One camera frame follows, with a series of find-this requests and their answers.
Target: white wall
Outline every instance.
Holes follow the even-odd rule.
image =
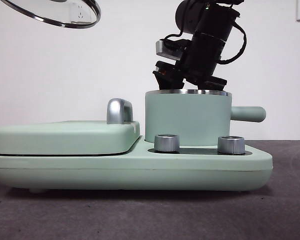
[[[79,30],[35,21],[0,2],[0,126],[105,120],[108,100],[124,98],[144,131],[144,95],[158,89],[152,70],[164,60],[155,55],[155,42],[179,31],[174,18],[180,1],[99,0],[100,23]],[[300,140],[296,1],[246,0],[236,9],[247,50],[215,76],[228,80],[233,105],[263,106],[267,120],[233,122],[231,132]],[[223,58],[236,54],[242,42],[234,29]]]

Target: lid rim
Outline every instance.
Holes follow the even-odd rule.
[[[69,28],[69,29],[91,28],[100,21],[101,9],[100,9],[99,5],[97,4],[97,2],[94,0],[81,0],[81,1],[83,1],[85,4],[87,4],[93,10],[93,12],[96,16],[96,21],[94,21],[92,23],[87,23],[87,24],[66,23],[66,22],[57,21],[57,20],[53,20],[53,19],[50,19],[50,18],[47,18],[44,16],[37,15],[29,10],[26,10],[26,9],[16,5],[15,3],[11,2],[10,0],[1,0],[1,2],[8,5],[12,9],[18,11],[19,13],[24,14],[32,19],[38,20],[43,23],[55,25],[55,26],[62,27],[62,28]]]

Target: pot handle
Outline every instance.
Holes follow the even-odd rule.
[[[231,108],[231,120],[261,123],[266,119],[267,113],[260,106],[233,106]]]

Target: glass lid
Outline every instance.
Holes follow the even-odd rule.
[[[41,22],[63,28],[85,29],[99,22],[95,0],[1,0],[14,10]]]

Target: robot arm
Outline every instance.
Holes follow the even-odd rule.
[[[156,43],[159,56],[175,60],[175,65],[158,61],[153,72],[161,90],[182,89],[184,79],[200,90],[222,91],[227,81],[213,76],[217,64],[229,64],[239,58],[247,44],[245,31],[235,22],[240,13],[232,8],[244,0],[184,0],[177,8],[175,21],[180,34],[170,34]],[[244,35],[244,44],[231,59],[221,60],[221,53],[232,27]],[[191,40],[170,40],[192,34]]]

